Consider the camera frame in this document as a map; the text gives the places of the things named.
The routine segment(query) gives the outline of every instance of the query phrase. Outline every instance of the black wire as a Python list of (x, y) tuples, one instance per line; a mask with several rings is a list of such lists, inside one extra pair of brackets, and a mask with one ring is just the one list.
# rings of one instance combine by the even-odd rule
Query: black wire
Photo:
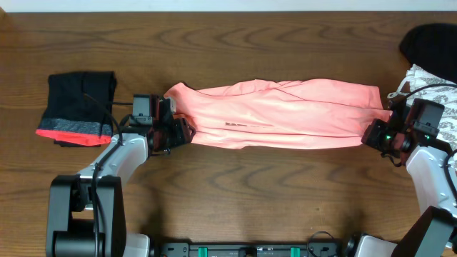
[[(96, 196), (97, 196), (97, 203), (100, 203), (99, 195), (97, 194)], [(105, 216), (105, 213), (104, 213), (104, 210), (103, 210), (101, 204), (99, 204), (99, 212), (100, 212), (100, 216), (101, 216), (101, 217), (104, 217), (104, 216)], [(106, 231), (106, 222), (104, 222), (103, 219), (101, 220), (101, 222), (102, 222), (104, 231)]]
[(326, 235), (329, 235), (331, 237), (331, 239), (333, 240), (333, 243), (335, 244), (335, 249), (336, 249), (336, 254), (338, 255), (338, 243), (336, 242), (336, 239), (327, 231), (317, 231), (315, 232), (309, 239), (308, 239), (308, 247), (306, 247), (306, 250), (308, 251), (308, 255), (311, 254), (313, 257), (318, 257), (316, 254), (314, 254), (314, 249), (312, 250), (309, 250), (309, 245), (311, 243), (311, 241), (313, 240), (313, 238), (319, 234), (326, 234)]
[(99, 241), (99, 234), (100, 234), (100, 223), (99, 223), (99, 209), (98, 209), (98, 204), (99, 204), (99, 196), (97, 195), (96, 187), (97, 187), (97, 178), (99, 176), (99, 172), (101, 171), (101, 168), (103, 167), (103, 164), (108, 160), (108, 158), (117, 150), (122, 145), (122, 142), (124, 141), (122, 137), (122, 131), (120, 125), (117, 123), (116, 119), (111, 115), (111, 112), (108, 111), (107, 108), (105, 108), (100, 102), (98, 102), (95, 98), (88, 94), (84, 94), (84, 97), (87, 99), (93, 101), (99, 109), (101, 109), (114, 123), (116, 126), (116, 129), (119, 133), (119, 139), (117, 141), (117, 144), (111, 148), (108, 153), (106, 153), (98, 163), (95, 163), (95, 169), (94, 169), (94, 174), (92, 175), (92, 183), (91, 183), (91, 196), (92, 196), (92, 208), (93, 208), (93, 213), (94, 213), (94, 234), (95, 234), (95, 257), (99, 257), (99, 248), (100, 248), (100, 241)]
[(108, 109), (107, 109), (105, 106), (103, 106), (103, 104), (100, 104), (100, 102), (97, 101), (94, 97), (92, 97), (92, 96), (90, 96), (90, 95), (88, 95), (88, 94), (86, 94), (86, 93), (84, 93), (84, 97), (86, 97), (87, 99), (93, 101), (93, 102), (97, 105), (97, 107), (98, 107), (100, 110), (102, 110), (102, 111), (111, 119), (111, 121), (113, 121), (113, 123), (114, 123), (114, 125), (116, 126), (116, 129), (117, 129), (117, 131), (118, 131), (118, 133), (119, 133), (119, 140), (118, 140), (118, 143), (122, 143), (123, 140), (122, 140), (121, 127), (119, 126), (119, 124), (117, 123), (117, 121), (116, 121), (116, 119), (113, 117), (113, 115), (111, 115), (111, 112), (108, 111)]
[(454, 195), (454, 199), (457, 200), (457, 190), (456, 190), (456, 186), (452, 182), (451, 174), (449, 173), (449, 164), (448, 164), (448, 162), (451, 159), (451, 157), (453, 157), (456, 153), (457, 153), (457, 149), (452, 151), (452, 153), (448, 154), (444, 158), (443, 169), (444, 169), (444, 175), (446, 176), (446, 180), (447, 180), (447, 182), (449, 184), (449, 187), (451, 188), (452, 194)]
[(387, 153), (381, 153), (381, 157), (382, 158), (388, 158), (389, 160), (391, 160), (392, 164), (395, 166), (395, 167), (401, 167), (401, 161), (399, 163), (395, 163), (395, 161), (393, 160), (393, 157), (392, 155), (390, 154), (387, 154)]
[(454, 84), (447, 84), (447, 83), (437, 83), (437, 84), (431, 84), (431, 85), (423, 86), (423, 87), (421, 87), (421, 88), (419, 88), (419, 89), (416, 89), (416, 90), (412, 91), (411, 93), (405, 95), (401, 100), (395, 102), (395, 103), (392, 105), (391, 109), (393, 109), (393, 107), (396, 106), (397, 104), (400, 104), (400, 103), (402, 103), (403, 101), (405, 101), (409, 96), (412, 96), (412, 95), (414, 95), (415, 93), (417, 93), (417, 92), (419, 92), (419, 91), (422, 91), (422, 90), (424, 90), (424, 89), (429, 89), (429, 88), (437, 87), (437, 86), (450, 86), (450, 87), (453, 87), (453, 88), (457, 89), (457, 85), (454, 85)]
[(125, 115), (125, 116), (121, 119), (121, 122), (119, 122), (119, 125), (120, 125), (120, 126), (124, 126), (124, 125), (127, 123), (127, 121), (129, 120), (130, 117), (133, 117), (133, 115), (131, 115), (131, 114)]

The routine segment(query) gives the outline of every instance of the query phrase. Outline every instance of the wood grain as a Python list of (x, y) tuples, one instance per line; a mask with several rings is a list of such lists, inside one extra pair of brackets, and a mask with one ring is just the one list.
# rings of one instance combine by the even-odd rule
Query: wood grain
[[(398, 51), (419, 24), (451, 12), (9, 14), (0, 25), (0, 256), (44, 256), (49, 185), (103, 148), (59, 148), (34, 134), (47, 77), (115, 71), (115, 100), (249, 79), (405, 76)], [(129, 112), (117, 106), (117, 118)], [(419, 217), (413, 183), (365, 146), (317, 151), (188, 145), (150, 159), (124, 189), (131, 231), (192, 241), (305, 241), (366, 231), (398, 240)]]

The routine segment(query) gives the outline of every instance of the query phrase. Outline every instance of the pink shirt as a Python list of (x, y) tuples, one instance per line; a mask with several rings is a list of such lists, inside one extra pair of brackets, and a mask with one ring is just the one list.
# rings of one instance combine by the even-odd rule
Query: pink shirt
[(377, 87), (328, 79), (256, 79), (198, 91), (179, 83), (165, 96), (197, 130), (192, 143), (223, 148), (357, 146), (373, 119), (391, 115)]

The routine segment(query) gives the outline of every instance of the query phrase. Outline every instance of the black fabric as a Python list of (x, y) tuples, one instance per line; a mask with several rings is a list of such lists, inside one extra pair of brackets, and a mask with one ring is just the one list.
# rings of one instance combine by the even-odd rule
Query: black fabric
[(457, 25), (418, 26), (406, 34), (400, 51), (411, 64), (457, 83)]
[(97, 105), (84, 98), (92, 96), (111, 112), (116, 89), (113, 72), (80, 71), (50, 75), (48, 107), (38, 129), (111, 136), (111, 120)]

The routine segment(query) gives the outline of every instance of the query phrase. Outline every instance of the green connector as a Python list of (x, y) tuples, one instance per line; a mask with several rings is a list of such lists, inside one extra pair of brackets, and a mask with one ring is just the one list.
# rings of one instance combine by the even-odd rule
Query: green connector
[(208, 257), (208, 249), (206, 247), (199, 247), (199, 257)]
[(300, 248), (292, 247), (291, 248), (291, 257), (300, 257)]

